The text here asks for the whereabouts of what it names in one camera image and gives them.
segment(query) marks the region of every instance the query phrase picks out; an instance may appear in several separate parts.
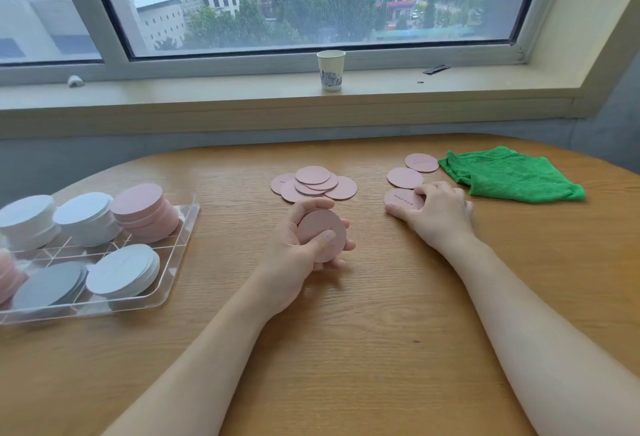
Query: gray round card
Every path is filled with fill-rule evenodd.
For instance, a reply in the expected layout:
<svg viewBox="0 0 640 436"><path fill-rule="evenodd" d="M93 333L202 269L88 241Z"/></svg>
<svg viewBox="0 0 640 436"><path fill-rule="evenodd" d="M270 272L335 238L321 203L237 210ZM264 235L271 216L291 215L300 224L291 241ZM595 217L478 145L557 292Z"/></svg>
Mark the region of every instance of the gray round card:
<svg viewBox="0 0 640 436"><path fill-rule="evenodd" d="M86 273L82 262L63 262L39 270L15 293L13 309L42 308L72 301L65 297L83 283Z"/></svg>

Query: window sill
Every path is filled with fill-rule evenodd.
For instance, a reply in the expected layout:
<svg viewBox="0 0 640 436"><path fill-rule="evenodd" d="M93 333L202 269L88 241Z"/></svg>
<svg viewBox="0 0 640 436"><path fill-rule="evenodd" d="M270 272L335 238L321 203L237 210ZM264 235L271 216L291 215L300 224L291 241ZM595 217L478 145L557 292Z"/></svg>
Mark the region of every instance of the window sill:
<svg viewBox="0 0 640 436"><path fill-rule="evenodd" d="M580 117L573 77L532 65L95 82L0 89L0 137L259 130Z"/></svg>

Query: gray wall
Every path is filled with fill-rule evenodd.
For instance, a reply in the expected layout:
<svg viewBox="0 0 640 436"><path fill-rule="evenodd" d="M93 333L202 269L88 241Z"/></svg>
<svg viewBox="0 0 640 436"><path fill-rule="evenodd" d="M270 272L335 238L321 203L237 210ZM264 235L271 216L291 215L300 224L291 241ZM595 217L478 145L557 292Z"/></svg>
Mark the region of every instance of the gray wall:
<svg viewBox="0 0 640 436"><path fill-rule="evenodd" d="M193 146L482 132L574 149L640 173L640 53L597 117L258 132L203 132L0 140L0 205L52 193L85 176L135 158Z"/></svg>

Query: microfiber cloth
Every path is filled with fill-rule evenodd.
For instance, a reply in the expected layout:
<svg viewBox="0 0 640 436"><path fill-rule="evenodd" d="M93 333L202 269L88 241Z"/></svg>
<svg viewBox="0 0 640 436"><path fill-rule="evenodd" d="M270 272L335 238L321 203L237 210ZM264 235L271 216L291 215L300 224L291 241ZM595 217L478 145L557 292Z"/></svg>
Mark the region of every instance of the microfiber cloth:
<svg viewBox="0 0 640 436"><path fill-rule="evenodd" d="M586 198L584 189L564 178L547 158L505 146L474 153L449 151L438 162L456 183L469 185L471 195L526 203Z"/></svg>

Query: forearm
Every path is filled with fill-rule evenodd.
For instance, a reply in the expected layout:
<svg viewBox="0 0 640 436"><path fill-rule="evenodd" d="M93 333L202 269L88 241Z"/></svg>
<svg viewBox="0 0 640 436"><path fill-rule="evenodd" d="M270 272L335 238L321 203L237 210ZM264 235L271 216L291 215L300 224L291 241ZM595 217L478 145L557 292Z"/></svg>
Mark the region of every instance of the forearm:
<svg viewBox="0 0 640 436"><path fill-rule="evenodd" d="M477 239L444 251L540 436L627 436L640 380L540 300Z"/></svg>
<svg viewBox="0 0 640 436"><path fill-rule="evenodd" d="M104 436L217 435L268 316L246 289Z"/></svg>

